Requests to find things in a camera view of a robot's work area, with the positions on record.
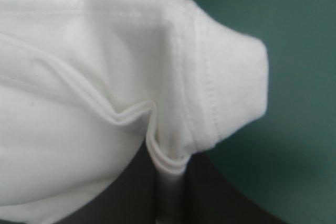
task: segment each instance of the teal wall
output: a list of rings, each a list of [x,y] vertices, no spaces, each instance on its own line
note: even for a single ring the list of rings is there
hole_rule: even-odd
[[[336,223],[336,0],[195,0],[268,48],[264,118],[208,155],[240,191],[288,223]]]

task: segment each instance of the garment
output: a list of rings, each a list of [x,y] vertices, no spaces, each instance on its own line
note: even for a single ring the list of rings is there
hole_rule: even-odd
[[[71,214],[144,137],[169,208],[193,153],[264,114],[267,78],[262,42],[192,0],[0,0],[0,219]]]

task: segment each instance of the cotton fabric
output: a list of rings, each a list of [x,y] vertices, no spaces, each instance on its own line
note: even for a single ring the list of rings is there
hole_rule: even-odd
[[[262,42],[192,0],[0,0],[0,219],[71,214],[144,137],[178,201],[190,156],[264,114],[267,78]]]

